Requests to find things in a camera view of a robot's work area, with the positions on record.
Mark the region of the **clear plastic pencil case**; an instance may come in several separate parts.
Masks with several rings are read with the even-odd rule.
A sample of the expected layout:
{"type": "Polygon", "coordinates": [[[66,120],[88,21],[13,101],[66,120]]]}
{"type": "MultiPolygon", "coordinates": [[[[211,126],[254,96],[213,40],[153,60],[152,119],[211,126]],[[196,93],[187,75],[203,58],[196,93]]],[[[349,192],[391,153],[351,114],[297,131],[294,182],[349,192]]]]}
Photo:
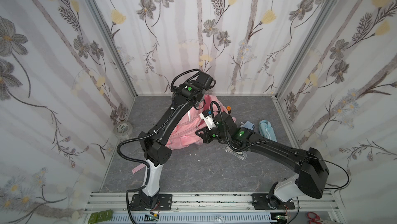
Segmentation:
{"type": "Polygon", "coordinates": [[[225,146],[225,151],[237,157],[240,160],[245,161],[247,159],[247,154],[245,152],[236,152],[232,150],[228,145],[225,146]]]}

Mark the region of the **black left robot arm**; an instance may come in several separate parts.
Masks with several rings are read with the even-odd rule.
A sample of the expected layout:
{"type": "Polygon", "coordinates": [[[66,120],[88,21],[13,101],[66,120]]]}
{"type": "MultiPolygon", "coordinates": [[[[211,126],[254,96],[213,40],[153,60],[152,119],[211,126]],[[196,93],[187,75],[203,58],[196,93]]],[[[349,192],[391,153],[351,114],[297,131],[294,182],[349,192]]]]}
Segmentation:
{"type": "Polygon", "coordinates": [[[158,123],[148,132],[142,132],[139,137],[126,139],[117,145],[117,154],[122,159],[143,164],[146,168],[143,185],[140,188],[126,191],[127,212],[133,224],[135,220],[131,213],[129,194],[137,192],[142,207],[148,210],[156,208],[159,202],[162,168],[172,154],[172,150],[166,147],[166,144],[184,115],[191,108],[197,108],[204,101],[206,91],[215,85],[216,80],[199,69],[190,69],[179,74],[173,79],[170,86],[170,91],[173,93],[171,105],[158,123]],[[144,152],[143,160],[123,154],[122,147],[124,145],[138,141],[144,152]]]}

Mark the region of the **light blue cloth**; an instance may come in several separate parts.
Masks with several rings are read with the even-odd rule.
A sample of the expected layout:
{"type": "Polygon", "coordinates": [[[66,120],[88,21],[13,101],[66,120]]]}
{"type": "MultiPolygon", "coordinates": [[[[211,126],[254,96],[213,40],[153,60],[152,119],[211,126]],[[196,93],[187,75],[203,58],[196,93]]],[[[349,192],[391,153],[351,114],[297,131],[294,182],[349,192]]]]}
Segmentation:
{"type": "Polygon", "coordinates": [[[277,142],[277,138],[271,123],[268,120],[262,120],[259,122],[259,133],[261,136],[277,142]]]}

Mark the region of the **pink student backpack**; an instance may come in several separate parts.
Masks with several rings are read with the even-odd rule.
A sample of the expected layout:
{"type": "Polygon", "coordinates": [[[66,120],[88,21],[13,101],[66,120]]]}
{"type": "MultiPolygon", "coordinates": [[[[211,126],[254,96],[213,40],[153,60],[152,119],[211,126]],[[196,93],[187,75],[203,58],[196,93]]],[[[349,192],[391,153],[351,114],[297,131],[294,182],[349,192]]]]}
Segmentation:
{"type": "Polygon", "coordinates": [[[228,113],[226,106],[216,96],[205,95],[204,100],[205,103],[200,103],[199,110],[192,107],[176,125],[165,145],[168,149],[182,149],[191,144],[197,144],[198,138],[195,132],[207,127],[205,122],[200,118],[200,113],[210,110],[209,105],[212,101],[219,104],[222,112],[228,113]]]}

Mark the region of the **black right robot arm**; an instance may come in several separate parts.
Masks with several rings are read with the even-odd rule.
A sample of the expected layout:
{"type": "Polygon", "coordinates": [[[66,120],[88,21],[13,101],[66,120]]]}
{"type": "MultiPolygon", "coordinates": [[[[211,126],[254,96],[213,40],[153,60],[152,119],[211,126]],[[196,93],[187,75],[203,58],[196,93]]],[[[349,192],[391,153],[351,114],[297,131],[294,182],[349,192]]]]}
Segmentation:
{"type": "Polygon", "coordinates": [[[294,176],[283,182],[275,182],[265,197],[271,209],[277,209],[292,199],[307,196],[322,198],[327,190],[330,174],[326,161],[315,149],[290,147],[268,139],[246,127],[238,127],[227,112],[222,112],[217,102],[210,103],[209,110],[200,114],[206,127],[196,131],[204,143],[214,140],[227,144],[236,153],[253,152],[268,157],[294,171],[294,176]]]}

